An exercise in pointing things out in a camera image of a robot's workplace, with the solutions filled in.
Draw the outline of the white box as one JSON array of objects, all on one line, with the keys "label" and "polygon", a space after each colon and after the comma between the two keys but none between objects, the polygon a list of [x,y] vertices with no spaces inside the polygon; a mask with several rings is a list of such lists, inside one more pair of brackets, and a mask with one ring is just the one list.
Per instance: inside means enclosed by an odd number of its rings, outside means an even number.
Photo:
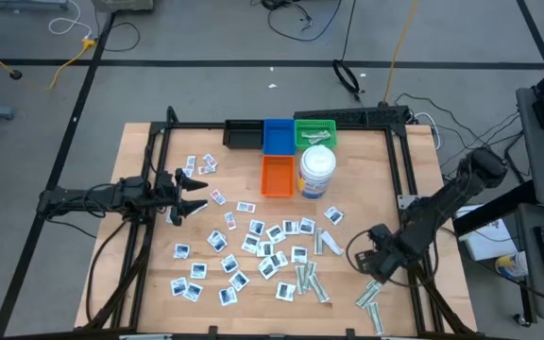
[{"label": "white box", "polygon": [[502,219],[460,236],[459,240],[465,243],[469,257],[476,262],[513,254],[519,244],[519,238],[510,234]]}]

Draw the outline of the blue plastic basket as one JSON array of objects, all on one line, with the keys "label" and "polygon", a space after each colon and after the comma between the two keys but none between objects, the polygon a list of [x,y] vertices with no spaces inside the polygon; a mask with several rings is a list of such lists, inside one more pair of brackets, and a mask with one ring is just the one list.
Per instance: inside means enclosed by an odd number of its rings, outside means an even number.
[{"label": "blue plastic basket", "polygon": [[296,153],[293,119],[265,119],[263,121],[263,153],[280,156],[292,156]]}]

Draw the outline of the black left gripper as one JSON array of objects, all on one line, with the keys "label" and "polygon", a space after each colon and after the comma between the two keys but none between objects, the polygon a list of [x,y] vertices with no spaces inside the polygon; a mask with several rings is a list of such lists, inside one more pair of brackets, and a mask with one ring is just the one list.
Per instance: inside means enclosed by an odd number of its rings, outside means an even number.
[{"label": "black left gripper", "polygon": [[[169,173],[167,171],[160,172],[156,181],[157,210],[169,208],[170,219],[174,226],[180,226],[182,224],[182,215],[191,214],[208,204],[206,199],[181,201],[181,181],[183,178],[183,169],[177,168],[174,173]],[[188,177],[184,178],[184,189],[187,192],[203,189],[207,186],[208,183],[206,182]]]}]

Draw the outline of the black perforated long box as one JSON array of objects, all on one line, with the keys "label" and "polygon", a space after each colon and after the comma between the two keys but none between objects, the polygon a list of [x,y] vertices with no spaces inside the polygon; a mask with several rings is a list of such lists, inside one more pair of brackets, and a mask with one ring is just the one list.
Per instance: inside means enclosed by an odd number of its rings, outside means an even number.
[{"label": "black perforated long box", "polygon": [[405,124],[410,119],[406,106],[296,111],[295,119],[333,120],[340,125],[361,127]]}]

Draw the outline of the black plastic basket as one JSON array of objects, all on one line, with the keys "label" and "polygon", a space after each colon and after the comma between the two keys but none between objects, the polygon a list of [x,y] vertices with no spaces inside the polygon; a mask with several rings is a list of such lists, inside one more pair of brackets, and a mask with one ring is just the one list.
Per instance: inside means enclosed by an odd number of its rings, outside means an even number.
[{"label": "black plastic basket", "polygon": [[230,149],[262,149],[263,120],[226,120],[223,145]]}]

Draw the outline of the grey box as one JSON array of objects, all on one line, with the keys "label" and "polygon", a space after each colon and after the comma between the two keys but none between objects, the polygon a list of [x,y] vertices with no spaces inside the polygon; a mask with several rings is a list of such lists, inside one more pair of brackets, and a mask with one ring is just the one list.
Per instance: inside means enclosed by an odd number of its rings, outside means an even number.
[{"label": "grey box", "polygon": [[112,13],[118,10],[152,10],[155,0],[91,0],[100,12]]}]

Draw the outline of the Lysol wipes canister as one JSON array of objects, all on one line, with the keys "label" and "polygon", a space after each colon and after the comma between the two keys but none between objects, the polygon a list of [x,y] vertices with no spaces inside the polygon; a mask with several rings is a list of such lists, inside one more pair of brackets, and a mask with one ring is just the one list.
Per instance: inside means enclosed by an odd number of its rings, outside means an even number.
[{"label": "Lysol wipes canister", "polygon": [[299,162],[297,188],[308,199],[322,197],[331,182],[336,167],[333,152],[324,145],[307,148]]}]

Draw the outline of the green plastic basket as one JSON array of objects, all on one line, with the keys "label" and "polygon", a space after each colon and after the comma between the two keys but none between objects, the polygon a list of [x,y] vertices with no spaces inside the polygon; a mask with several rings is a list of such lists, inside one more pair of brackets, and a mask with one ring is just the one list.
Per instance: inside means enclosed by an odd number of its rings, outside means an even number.
[{"label": "green plastic basket", "polygon": [[[296,127],[296,148],[305,150],[313,145],[324,145],[327,148],[333,149],[337,145],[336,124],[333,120],[315,120],[315,119],[297,119]],[[318,131],[328,131],[331,135],[330,139],[321,141],[317,144],[310,144],[308,139],[301,137],[301,132],[317,133]]]}]

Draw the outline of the white yellow container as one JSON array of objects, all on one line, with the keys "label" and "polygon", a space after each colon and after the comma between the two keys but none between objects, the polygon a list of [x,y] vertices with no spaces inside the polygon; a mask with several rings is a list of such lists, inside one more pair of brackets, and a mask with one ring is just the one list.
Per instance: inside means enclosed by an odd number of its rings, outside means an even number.
[{"label": "white yellow container", "polygon": [[509,279],[523,278],[529,274],[526,252],[520,251],[504,255],[495,261],[495,269],[502,276]]}]

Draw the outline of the orange plastic basket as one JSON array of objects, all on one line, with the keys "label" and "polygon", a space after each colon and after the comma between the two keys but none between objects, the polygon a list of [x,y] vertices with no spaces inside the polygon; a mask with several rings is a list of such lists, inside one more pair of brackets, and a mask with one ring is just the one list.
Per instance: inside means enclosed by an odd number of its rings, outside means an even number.
[{"label": "orange plastic basket", "polygon": [[295,157],[264,155],[261,193],[266,197],[291,197],[295,192]]}]

